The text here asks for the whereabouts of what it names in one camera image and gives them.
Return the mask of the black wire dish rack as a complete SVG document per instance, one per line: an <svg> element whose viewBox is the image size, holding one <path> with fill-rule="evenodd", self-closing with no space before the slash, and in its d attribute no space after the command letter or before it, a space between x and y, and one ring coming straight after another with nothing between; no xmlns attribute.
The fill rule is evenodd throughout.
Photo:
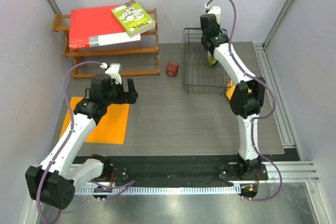
<svg viewBox="0 0 336 224"><path fill-rule="evenodd" d="M201 44L200 28L184 28L182 39L182 84L186 93L219 94L226 93L230 81L225 69L218 63L209 66L211 56Z"/></svg>

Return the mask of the green dotted plate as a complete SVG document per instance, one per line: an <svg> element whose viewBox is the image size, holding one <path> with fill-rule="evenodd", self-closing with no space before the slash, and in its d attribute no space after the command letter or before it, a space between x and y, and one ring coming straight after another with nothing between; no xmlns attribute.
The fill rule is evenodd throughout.
<svg viewBox="0 0 336 224"><path fill-rule="evenodd" d="M215 57L210 56L210 57L208 57L208 64L209 64L209 66L213 67L213 66L218 65L218 61Z"/></svg>

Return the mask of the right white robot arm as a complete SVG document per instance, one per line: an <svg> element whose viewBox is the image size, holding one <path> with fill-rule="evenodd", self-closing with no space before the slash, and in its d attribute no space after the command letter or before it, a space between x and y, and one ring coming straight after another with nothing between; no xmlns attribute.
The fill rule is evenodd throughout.
<svg viewBox="0 0 336 224"><path fill-rule="evenodd" d="M233 82L230 108L237 116L240 147L237 154L237 173L242 179L250 179L261 169L258 149L258 120L264 105L265 87L244 65L226 35L219 33L214 14L200 16L201 43L225 69Z"/></svg>

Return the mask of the orange dotted plate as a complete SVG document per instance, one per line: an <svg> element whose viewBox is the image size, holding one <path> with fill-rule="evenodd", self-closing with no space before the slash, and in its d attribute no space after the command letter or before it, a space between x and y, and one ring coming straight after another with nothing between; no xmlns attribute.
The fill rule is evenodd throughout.
<svg viewBox="0 0 336 224"><path fill-rule="evenodd" d="M232 98L234 90L235 90L235 85L233 81L230 80L229 83L227 84L227 90L226 90L226 97L228 98L228 100Z"/></svg>

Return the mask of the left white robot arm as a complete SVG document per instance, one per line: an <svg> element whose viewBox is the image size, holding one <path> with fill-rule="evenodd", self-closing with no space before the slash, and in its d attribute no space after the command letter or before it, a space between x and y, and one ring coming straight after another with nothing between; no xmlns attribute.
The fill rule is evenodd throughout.
<svg viewBox="0 0 336 224"><path fill-rule="evenodd" d="M71 165L89 134L97 127L112 104L135 104L138 93L133 79L127 80L128 90L108 74L91 79L85 96L75 106L70 123L59 142L37 167L30 166L25 178L31 199L60 210L71 203L75 191L87 182L107 181L112 174L109 158L91 155L76 168Z"/></svg>

